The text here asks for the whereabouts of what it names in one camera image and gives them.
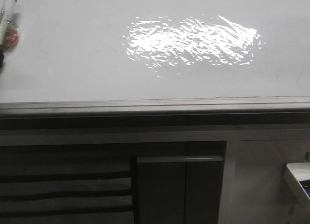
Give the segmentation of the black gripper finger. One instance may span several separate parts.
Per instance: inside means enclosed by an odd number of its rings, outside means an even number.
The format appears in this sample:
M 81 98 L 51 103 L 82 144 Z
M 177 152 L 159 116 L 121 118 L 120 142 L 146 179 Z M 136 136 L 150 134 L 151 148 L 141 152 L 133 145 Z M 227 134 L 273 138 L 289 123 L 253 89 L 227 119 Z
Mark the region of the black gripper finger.
M 4 61 L 4 52 L 3 49 L 0 49 L 0 69 L 3 67 L 3 61 Z

